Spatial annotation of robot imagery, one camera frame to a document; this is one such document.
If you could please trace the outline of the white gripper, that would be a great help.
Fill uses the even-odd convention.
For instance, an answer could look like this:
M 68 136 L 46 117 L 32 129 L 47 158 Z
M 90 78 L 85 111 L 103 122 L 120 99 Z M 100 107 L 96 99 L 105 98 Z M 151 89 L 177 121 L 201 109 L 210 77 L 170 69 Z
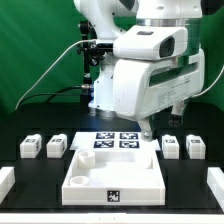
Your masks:
M 139 121 L 141 138 L 153 140 L 150 119 L 156 112 L 172 106 L 168 124 L 180 127 L 183 123 L 185 100 L 202 90 L 205 57 L 202 49 L 189 57 L 189 64 L 180 74 L 174 73 L 172 59 L 157 62 L 120 59 L 113 75 L 113 107 L 119 117 Z

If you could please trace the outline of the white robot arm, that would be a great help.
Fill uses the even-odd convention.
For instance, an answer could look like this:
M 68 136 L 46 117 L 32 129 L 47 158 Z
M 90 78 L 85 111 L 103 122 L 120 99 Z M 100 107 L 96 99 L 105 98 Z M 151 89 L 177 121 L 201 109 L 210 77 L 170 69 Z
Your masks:
M 201 18 L 224 0 L 73 1 L 96 33 L 89 54 L 100 73 L 91 111 L 136 121 L 146 141 L 153 139 L 151 117 L 166 108 L 179 125 L 185 102 L 204 85 Z

